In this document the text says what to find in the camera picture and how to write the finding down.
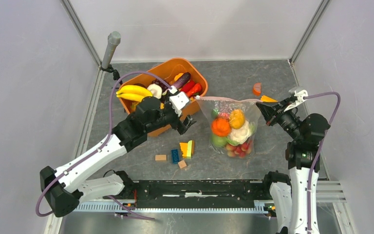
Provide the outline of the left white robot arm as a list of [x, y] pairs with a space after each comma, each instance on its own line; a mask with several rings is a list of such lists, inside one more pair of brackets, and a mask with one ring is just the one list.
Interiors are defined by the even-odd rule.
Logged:
[[88, 177], [112, 160], [125, 155], [147, 141], [148, 133], [170, 125], [179, 134], [184, 134], [195, 123], [190, 115], [181, 120], [182, 110], [190, 99], [181, 92], [166, 99], [164, 108], [155, 97], [145, 97], [136, 110], [110, 127], [108, 134], [95, 146], [73, 161], [56, 169], [47, 166], [39, 172], [40, 195], [36, 204], [38, 216], [40, 203], [45, 199], [56, 217], [71, 213], [81, 202], [107, 195], [129, 198], [133, 185], [118, 175], [106, 179], [88, 180]]

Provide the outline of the red lychee bunch toy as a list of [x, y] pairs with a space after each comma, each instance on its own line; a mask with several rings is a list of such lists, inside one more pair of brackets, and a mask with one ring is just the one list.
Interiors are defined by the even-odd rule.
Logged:
[[253, 150], [253, 140], [247, 140], [243, 144], [233, 146], [232, 144], [226, 144], [225, 149], [229, 157], [245, 158], [250, 155]]

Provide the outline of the clear zip top bag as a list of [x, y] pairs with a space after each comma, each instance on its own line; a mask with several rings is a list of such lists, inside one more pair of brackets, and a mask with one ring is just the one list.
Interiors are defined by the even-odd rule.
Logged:
[[261, 117], [256, 106], [261, 102], [259, 99], [196, 96], [195, 100], [210, 126], [211, 149], [233, 158], [245, 158], [253, 153]]

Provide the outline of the white toy cauliflower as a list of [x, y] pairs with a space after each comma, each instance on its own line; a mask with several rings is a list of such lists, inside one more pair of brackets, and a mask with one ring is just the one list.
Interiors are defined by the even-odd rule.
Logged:
[[240, 129], [232, 129], [227, 136], [227, 142], [233, 146], [243, 144], [253, 135], [253, 132], [254, 125], [246, 120], [245, 124]]

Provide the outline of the green toy cabbage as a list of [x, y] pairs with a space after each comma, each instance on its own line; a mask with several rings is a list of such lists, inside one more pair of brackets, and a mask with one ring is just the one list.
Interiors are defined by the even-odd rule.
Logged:
[[215, 134], [211, 135], [210, 142], [211, 142], [211, 145], [216, 148], [225, 147], [226, 144], [228, 143], [226, 136], [218, 136]]

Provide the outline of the orange toy pumpkin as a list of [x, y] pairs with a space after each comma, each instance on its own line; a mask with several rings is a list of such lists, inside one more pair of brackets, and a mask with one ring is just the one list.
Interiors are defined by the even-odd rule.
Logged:
[[219, 137], [226, 137], [231, 132], [229, 121], [225, 118], [216, 118], [211, 123], [211, 131]]

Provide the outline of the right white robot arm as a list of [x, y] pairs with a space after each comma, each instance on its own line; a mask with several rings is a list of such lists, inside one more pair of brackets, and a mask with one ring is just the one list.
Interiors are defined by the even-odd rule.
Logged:
[[292, 138], [285, 150], [289, 174], [269, 172], [262, 194], [274, 201], [279, 234], [318, 234], [320, 143], [330, 124], [317, 113], [301, 120], [290, 105], [290, 99], [256, 104], [268, 126], [278, 124]]

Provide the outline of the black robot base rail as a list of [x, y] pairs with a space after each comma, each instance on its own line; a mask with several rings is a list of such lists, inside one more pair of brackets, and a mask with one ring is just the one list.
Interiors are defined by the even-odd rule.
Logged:
[[274, 181], [264, 180], [140, 180], [114, 198], [134, 199], [137, 208], [252, 208], [271, 200]]

